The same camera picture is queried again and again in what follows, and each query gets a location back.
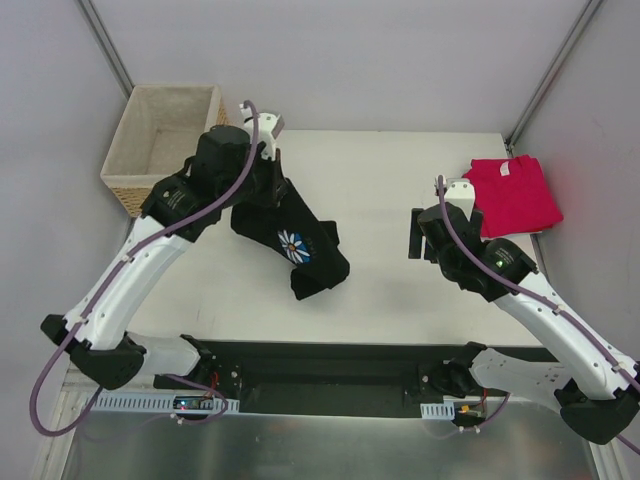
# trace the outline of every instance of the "wicker basket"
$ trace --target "wicker basket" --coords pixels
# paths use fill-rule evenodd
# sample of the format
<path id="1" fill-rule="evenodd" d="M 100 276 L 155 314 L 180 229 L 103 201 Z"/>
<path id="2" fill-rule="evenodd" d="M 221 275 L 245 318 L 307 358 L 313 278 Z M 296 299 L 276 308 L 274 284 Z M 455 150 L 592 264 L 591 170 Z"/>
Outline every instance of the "wicker basket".
<path id="1" fill-rule="evenodd" d="M 100 177 L 136 217 L 151 188 L 180 170 L 200 135 L 220 124 L 229 119 L 215 85 L 136 86 Z"/>

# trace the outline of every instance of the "white tag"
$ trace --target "white tag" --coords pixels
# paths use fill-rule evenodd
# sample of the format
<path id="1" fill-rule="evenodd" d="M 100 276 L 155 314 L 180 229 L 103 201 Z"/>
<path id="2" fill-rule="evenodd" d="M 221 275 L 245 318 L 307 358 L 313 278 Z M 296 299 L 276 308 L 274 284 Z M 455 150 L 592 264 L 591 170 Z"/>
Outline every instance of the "white tag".
<path id="1" fill-rule="evenodd" d="M 502 165 L 500 165 L 500 175 L 502 175 L 503 177 L 509 175 L 509 162 L 504 162 Z"/>

